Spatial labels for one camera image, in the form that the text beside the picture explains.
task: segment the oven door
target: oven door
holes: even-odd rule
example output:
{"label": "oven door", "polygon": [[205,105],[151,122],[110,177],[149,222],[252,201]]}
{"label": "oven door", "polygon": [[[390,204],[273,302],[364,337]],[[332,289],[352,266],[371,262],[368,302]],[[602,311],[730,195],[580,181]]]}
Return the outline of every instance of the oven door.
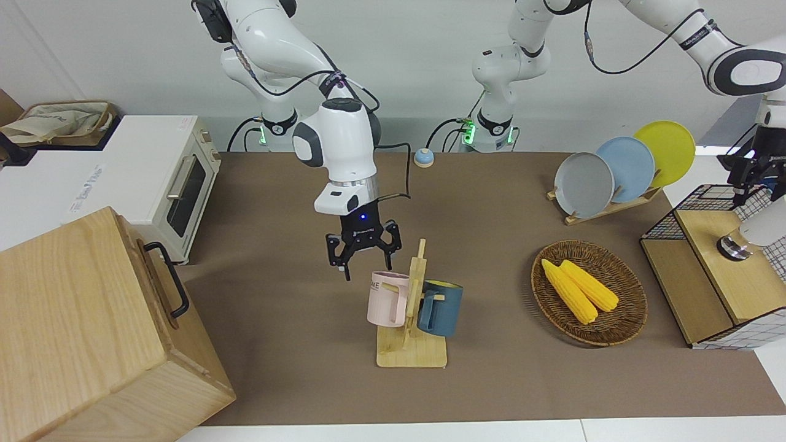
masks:
{"label": "oven door", "polygon": [[189,154],[181,160],[174,181],[167,191],[168,207],[162,219],[166,230],[174,232],[173,243],[179,245],[187,260],[193,235],[197,231],[204,205],[213,186],[215,172],[197,140],[191,136]]}

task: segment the yellow plate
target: yellow plate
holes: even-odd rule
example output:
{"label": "yellow plate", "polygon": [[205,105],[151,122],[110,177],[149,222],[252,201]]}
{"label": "yellow plate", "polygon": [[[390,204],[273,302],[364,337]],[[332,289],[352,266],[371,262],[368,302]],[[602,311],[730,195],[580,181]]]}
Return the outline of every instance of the yellow plate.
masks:
{"label": "yellow plate", "polygon": [[652,187],[668,186],[682,178],[696,157],[696,142],[688,129],[674,121],[654,121],[636,132],[635,138],[647,145],[655,158]]}

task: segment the wooden mug stand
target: wooden mug stand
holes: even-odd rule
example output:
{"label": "wooden mug stand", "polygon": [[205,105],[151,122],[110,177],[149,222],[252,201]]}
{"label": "wooden mug stand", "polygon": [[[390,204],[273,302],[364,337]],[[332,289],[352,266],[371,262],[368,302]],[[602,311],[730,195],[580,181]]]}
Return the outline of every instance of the wooden mug stand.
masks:
{"label": "wooden mug stand", "polygon": [[[659,173],[660,173],[660,169],[658,169],[655,172],[653,179],[656,176],[658,176]],[[612,195],[612,198],[616,197],[621,189],[622,187],[617,187],[617,189],[614,191],[614,195]],[[638,205],[647,204],[649,201],[652,201],[652,198],[654,198],[655,195],[657,195],[662,189],[663,189],[662,187],[650,187],[649,189],[647,189],[646,192],[644,192],[643,195],[641,195],[640,197],[636,198],[633,201],[628,201],[626,203],[608,203],[608,206],[606,206],[606,208],[601,213],[598,213],[597,215],[591,216],[589,218],[577,218],[576,213],[573,212],[565,217],[565,225],[572,226],[574,224],[583,223],[591,219],[600,218],[601,216],[611,215],[612,213],[620,212],[627,208],[632,208]],[[546,197],[549,198],[549,201],[556,200],[556,187],[554,187],[554,189],[551,192],[548,192],[546,194]]]}
{"label": "wooden mug stand", "polygon": [[447,366],[445,337],[417,328],[417,313],[423,297],[426,240],[421,239],[417,256],[410,264],[410,291],[406,300],[406,319],[400,327],[376,328],[376,364],[388,367],[444,368]]}

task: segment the oven handle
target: oven handle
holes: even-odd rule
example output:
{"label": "oven handle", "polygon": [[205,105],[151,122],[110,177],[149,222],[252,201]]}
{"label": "oven handle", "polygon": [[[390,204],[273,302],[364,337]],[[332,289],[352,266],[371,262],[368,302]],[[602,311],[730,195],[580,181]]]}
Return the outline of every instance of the oven handle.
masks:
{"label": "oven handle", "polygon": [[174,177],[174,181],[172,182],[172,187],[169,188],[169,192],[167,192],[167,199],[168,200],[179,200],[183,197],[183,191],[185,191],[185,185],[189,181],[189,177],[191,176],[191,171],[194,169],[194,164],[197,162],[197,157],[194,155],[190,157],[183,158],[183,161],[180,163],[180,169],[178,170],[178,174]]}
{"label": "oven handle", "polygon": [[174,279],[174,286],[178,288],[178,294],[180,295],[181,305],[178,308],[175,308],[171,313],[171,317],[173,319],[177,319],[183,316],[189,310],[191,303],[189,302],[189,297],[185,293],[185,288],[183,288],[183,283],[180,281],[180,277],[176,271],[174,271],[174,264],[172,263],[172,259],[169,257],[169,253],[167,253],[167,249],[164,248],[163,244],[160,242],[149,242],[148,244],[144,245],[144,249],[146,252],[150,252],[153,249],[158,249],[163,256],[163,261],[166,263],[167,268],[169,269],[169,273],[172,275],[172,279]]}

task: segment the pink mug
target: pink mug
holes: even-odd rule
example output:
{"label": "pink mug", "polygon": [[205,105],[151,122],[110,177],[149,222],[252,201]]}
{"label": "pink mug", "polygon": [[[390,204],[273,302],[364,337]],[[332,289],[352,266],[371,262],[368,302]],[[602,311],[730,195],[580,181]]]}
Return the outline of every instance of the pink mug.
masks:
{"label": "pink mug", "polygon": [[366,318],[382,327],[400,327],[406,317],[406,298],[410,292],[410,277],[390,271],[371,274],[369,312]]}

